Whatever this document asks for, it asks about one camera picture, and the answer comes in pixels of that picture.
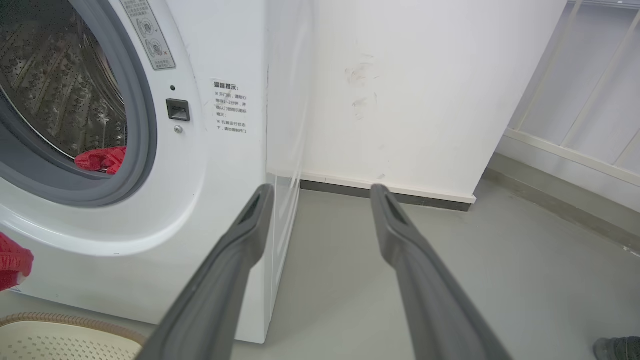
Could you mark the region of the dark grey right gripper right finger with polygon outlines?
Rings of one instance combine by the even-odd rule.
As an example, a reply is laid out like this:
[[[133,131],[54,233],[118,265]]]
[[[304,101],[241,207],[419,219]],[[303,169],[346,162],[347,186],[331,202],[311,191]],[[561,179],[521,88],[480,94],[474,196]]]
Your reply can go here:
[[[398,287],[418,360],[509,360],[511,355],[429,241],[383,184],[370,189],[375,232]]]

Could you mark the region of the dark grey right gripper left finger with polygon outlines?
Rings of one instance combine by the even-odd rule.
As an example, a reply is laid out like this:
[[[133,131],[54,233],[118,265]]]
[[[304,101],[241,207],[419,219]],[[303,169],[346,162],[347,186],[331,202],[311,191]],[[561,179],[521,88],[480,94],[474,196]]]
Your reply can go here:
[[[261,184],[147,339],[138,360],[228,360],[251,269],[265,253],[275,188]]]

